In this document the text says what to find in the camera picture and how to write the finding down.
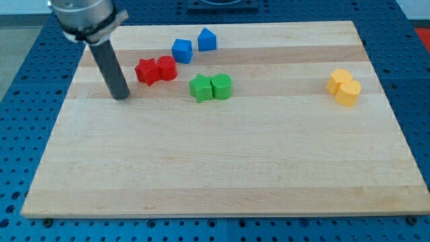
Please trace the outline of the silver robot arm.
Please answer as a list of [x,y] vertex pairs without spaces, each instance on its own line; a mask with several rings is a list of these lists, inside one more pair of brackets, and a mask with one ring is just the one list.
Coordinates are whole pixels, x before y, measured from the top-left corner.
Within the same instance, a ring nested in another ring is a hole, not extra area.
[[60,28],[71,42],[98,46],[128,19],[126,10],[117,10],[111,0],[48,0]]

